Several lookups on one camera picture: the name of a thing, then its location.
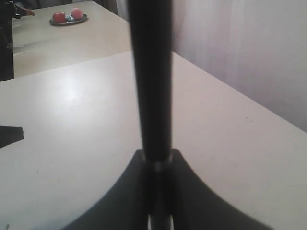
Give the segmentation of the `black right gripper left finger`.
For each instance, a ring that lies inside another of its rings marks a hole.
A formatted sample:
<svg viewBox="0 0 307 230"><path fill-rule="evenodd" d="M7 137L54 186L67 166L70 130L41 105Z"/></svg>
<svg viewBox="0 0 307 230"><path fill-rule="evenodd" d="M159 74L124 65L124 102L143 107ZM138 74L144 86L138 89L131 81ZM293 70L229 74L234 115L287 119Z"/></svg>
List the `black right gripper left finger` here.
<svg viewBox="0 0 307 230"><path fill-rule="evenodd" d="M154 197L152 172L142 149L108 192L65 230L146 230Z"/></svg>

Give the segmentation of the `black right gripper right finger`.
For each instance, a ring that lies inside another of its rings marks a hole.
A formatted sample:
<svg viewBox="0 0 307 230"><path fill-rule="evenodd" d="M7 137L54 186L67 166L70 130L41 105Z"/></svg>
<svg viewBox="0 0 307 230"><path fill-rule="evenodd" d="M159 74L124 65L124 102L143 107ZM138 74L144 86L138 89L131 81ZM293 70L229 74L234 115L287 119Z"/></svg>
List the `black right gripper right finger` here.
<svg viewBox="0 0 307 230"><path fill-rule="evenodd" d="M166 209L176 230L269 230L219 197L173 149L165 179Z"/></svg>

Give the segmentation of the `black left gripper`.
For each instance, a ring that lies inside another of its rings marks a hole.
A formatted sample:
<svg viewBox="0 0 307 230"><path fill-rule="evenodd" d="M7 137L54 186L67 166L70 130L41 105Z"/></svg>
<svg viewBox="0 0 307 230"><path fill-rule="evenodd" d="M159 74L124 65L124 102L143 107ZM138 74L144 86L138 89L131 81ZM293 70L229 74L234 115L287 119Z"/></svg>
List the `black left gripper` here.
<svg viewBox="0 0 307 230"><path fill-rule="evenodd" d="M0 126L0 148L24 139L21 126Z"/></svg>

